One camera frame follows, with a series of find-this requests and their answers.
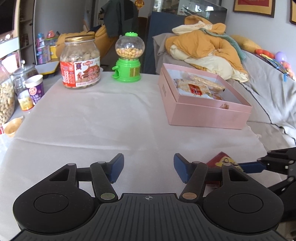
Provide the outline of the red chicken snack pouch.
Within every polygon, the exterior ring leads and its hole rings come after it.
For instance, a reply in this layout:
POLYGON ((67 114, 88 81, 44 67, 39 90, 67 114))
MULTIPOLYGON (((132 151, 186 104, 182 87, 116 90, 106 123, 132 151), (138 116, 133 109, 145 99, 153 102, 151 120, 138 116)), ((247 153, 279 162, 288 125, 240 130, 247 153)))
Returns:
POLYGON ((224 152, 220 152, 215 157, 213 157, 210 161, 207 162, 207 166, 209 167, 209 169, 206 176, 206 186, 212 189, 217 189, 221 187, 222 172, 220 171, 220 169, 225 163, 230 163, 240 171, 243 171, 241 166, 236 161, 234 161, 230 156, 228 156, 224 152))

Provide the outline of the rice cracker packet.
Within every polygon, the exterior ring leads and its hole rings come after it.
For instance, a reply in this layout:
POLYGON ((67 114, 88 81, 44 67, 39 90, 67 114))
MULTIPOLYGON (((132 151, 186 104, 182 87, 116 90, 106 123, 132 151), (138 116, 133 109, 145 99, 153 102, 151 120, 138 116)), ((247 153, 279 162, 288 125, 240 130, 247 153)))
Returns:
POLYGON ((209 99, 213 98, 208 86, 200 81, 180 78, 175 78, 174 81, 180 95, 209 99))

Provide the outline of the long rice crisp packet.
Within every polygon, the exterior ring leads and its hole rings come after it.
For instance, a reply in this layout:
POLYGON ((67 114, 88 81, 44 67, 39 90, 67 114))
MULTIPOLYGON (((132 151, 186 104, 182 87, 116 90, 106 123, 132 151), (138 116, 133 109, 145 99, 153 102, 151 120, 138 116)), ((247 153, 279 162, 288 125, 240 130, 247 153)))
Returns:
POLYGON ((217 84, 216 82, 210 81, 208 79, 205 79, 203 77, 199 77, 197 75, 193 75, 187 72, 182 73, 182 77, 192 80, 192 81, 197 81, 201 82, 202 84, 206 85, 209 90, 215 91, 215 92, 222 92, 225 90, 225 86, 217 84))

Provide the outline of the white table cloth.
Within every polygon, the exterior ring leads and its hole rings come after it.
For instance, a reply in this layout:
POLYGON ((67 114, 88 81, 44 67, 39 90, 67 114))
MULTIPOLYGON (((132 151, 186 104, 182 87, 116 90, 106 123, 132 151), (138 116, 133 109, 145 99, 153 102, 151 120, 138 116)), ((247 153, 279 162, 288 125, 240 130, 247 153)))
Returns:
POLYGON ((120 83, 109 72, 92 87, 58 80, 25 117, 1 162, 1 240, 53 240, 20 231, 16 198, 59 168, 88 167, 124 155, 114 184, 123 199, 106 204, 82 230, 57 240, 281 240, 276 232, 235 235, 213 226, 195 205, 176 199, 184 184, 180 153, 206 162, 221 151, 238 162, 265 153, 248 125, 241 130, 169 125, 156 75, 120 83))

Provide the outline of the pink gift box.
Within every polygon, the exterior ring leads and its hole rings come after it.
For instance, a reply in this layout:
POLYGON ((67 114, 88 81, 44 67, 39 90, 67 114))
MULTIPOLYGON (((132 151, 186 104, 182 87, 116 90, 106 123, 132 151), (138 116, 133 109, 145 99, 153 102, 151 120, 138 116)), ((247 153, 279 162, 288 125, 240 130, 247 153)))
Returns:
POLYGON ((159 89, 170 125, 242 129, 252 111, 251 104, 227 81, 198 69, 163 64, 159 89), (225 86, 225 90, 214 91, 212 99, 180 95, 174 79, 186 79, 182 77, 183 72, 216 82, 225 86))

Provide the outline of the small glass jar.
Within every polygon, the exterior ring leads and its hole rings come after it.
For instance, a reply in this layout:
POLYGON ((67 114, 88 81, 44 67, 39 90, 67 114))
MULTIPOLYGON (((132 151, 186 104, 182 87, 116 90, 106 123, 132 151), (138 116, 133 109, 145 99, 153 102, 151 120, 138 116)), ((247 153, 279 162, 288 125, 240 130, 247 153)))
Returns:
POLYGON ((30 77, 38 75, 38 71, 34 64, 26 65, 25 60, 21 60, 21 66, 12 74, 14 83, 14 91, 18 99, 18 103, 22 111, 28 111, 34 107, 30 97, 29 90, 25 85, 25 81, 30 77))

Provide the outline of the purple white drink cup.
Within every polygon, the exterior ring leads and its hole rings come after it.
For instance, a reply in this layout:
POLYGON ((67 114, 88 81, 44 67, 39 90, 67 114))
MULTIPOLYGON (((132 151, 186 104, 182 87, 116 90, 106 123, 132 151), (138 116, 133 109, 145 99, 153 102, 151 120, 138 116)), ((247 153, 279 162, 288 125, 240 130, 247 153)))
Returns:
POLYGON ((25 86, 29 91, 30 98, 34 105, 37 104, 44 96, 43 75, 38 74, 28 78, 25 81, 25 86))

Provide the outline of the large glass peanut jar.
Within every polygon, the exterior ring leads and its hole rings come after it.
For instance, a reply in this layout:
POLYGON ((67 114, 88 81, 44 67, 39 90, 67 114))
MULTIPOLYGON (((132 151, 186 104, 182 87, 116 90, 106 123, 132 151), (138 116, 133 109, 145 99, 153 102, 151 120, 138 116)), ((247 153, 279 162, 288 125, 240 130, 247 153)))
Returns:
POLYGON ((0 124, 2 126, 9 121, 15 110, 14 83, 3 64, 0 67, 0 83, 0 124))

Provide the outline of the yellow orange blanket pile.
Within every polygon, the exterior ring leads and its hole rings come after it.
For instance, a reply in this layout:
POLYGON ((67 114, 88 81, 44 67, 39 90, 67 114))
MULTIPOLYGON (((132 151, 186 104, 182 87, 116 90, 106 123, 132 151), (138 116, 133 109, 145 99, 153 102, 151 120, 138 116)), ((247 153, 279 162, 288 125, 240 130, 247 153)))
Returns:
POLYGON ((210 30, 200 28, 189 33, 173 35, 166 39, 165 48, 176 60, 225 80, 248 81, 248 73, 242 61, 246 55, 238 43, 226 35, 226 25, 213 24, 210 30))

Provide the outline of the plastic peanut jar gold lid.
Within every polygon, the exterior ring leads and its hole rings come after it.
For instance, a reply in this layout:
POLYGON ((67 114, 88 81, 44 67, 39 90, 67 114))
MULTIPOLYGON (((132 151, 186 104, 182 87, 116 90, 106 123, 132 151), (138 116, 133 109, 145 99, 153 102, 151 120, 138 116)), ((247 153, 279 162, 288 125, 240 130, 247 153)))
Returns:
POLYGON ((100 80, 100 52, 93 35, 65 38, 60 57, 63 85, 81 89, 95 85, 100 80))

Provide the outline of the framed red picture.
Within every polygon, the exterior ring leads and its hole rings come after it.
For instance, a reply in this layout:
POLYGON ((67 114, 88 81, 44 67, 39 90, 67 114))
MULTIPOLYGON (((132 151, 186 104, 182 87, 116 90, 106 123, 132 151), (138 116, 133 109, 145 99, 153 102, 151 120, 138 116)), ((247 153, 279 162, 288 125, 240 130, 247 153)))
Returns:
POLYGON ((275 13, 275 0, 235 0, 233 11, 273 18, 275 13))

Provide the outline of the green gumball machine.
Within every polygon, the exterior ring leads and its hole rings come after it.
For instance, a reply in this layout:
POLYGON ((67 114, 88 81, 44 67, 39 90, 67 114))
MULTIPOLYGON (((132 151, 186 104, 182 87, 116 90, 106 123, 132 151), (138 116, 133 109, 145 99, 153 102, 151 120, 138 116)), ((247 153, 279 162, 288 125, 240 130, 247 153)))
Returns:
POLYGON ((140 76, 140 57, 145 50, 144 41, 135 32, 127 32, 115 44, 118 60, 112 70, 112 77, 125 83, 137 82, 140 76))

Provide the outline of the dark jacket on stand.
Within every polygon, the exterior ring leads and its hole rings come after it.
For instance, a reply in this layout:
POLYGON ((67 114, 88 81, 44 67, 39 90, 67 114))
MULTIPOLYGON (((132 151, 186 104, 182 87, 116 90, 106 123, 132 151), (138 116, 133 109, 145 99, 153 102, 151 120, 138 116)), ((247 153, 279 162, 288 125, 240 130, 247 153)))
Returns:
POLYGON ((119 37, 128 32, 138 33, 138 10, 129 0, 108 1, 101 7, 103 22, 110 38, 119 37))

